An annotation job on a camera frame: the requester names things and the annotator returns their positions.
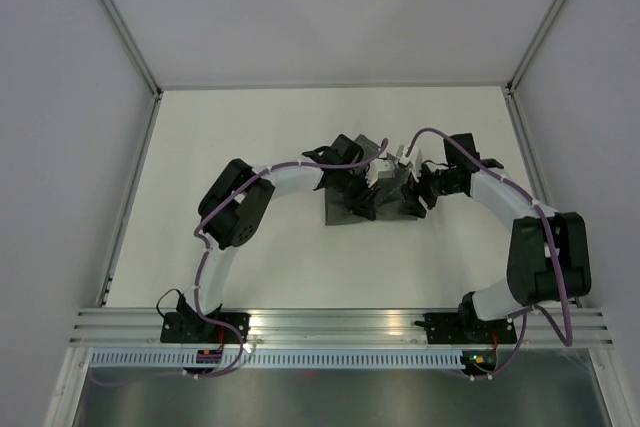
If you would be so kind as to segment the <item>grey cloth napkin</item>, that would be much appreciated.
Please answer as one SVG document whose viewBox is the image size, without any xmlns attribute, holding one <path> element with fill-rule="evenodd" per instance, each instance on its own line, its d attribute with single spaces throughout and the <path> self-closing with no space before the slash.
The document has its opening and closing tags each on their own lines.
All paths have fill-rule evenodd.
<svg viewBox="0 0 640 427">
<path fill-rule="evenodd" d="M 405 221 L 426 217 L 426 208 L 410 191 L 412 167 L 385 153 L 370 164 L 323 172 L 325 224 L 364 221 Z"/>
</svg>

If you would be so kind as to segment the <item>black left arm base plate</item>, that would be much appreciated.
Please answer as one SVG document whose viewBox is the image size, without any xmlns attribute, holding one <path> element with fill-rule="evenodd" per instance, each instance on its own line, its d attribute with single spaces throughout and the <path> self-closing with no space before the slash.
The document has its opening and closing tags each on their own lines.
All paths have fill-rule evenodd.
<svg viewBox="0 0 640 427">
<path fill-rule="evenodd" d="M 163 344 L 224 344 L 239 345 L 247 339 L 250 330 L 250 314 L 247 312 L 222 312 L 218 315 L 220 322 L 234 327 L 240 338 L 229 328 L 203 322 L 197 319 L 194 325 L 188 324 L 177 312 L 165 315 L 160 333 Z"/>
</svg>

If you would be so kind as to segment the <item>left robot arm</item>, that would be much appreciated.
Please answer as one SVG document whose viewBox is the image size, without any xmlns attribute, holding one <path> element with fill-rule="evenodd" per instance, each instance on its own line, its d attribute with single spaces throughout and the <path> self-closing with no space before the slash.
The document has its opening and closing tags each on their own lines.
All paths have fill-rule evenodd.
<svg viewBox="0 0 640 427">
<path fill-rule="evenodd" d="M 163 330 L 206 343 L 224 329 L 242 337 L 239 324 L 221 316 L 224 286 L 240 247 L 256 234 L 270 202 L 299 192 L 336 192 L 349 213 L 372 220 L 375 183 L 368 178 L 375 161 L 385 161 L 389 141 L 367 155 L 361 144 L 341 134 L 327 146 L 262 167 L 230 161 L 200 201 L 193 235 L 204 244 L 193 285 L 179 293 Z"/>
</svg>

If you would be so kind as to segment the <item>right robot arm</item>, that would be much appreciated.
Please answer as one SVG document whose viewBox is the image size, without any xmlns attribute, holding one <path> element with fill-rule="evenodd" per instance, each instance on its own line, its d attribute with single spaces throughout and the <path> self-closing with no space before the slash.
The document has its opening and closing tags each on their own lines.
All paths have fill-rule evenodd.
<svg viewBox="0 0 640 427">
<path fill-rule="evenodd" d="M 504 277 L 469 292 L 458 306 L 459 335 L 478 342 L 493 322 L 560 305 L 562 320 L 550 323 L 561 342 L 573 341 L 570 300 L 591 290 L 586 224 L 576 212 L 560 212 L 539 201 L 511 179 L 504 166 L 477 151 L 470 133 L 442 137 L 446 164 L 431 169 L 420 162 L 403 188 L 422 214 L 446 196 L 464 194 L 488 209 L 509 231 Z"/>
</svg>

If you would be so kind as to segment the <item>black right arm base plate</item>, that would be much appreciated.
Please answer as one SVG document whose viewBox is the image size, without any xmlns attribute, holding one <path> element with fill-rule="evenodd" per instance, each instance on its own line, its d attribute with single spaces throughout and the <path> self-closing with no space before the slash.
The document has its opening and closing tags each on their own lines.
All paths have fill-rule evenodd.
<svg viewBox="0 0 640 427">
<path fill-rule="evenodd" d="M 515 345 L 517 334 L 507 320 L 464 319 L 458 312 L 425 313 L 414 325 L 421 328 L 429 345 Z"/>
</svg>

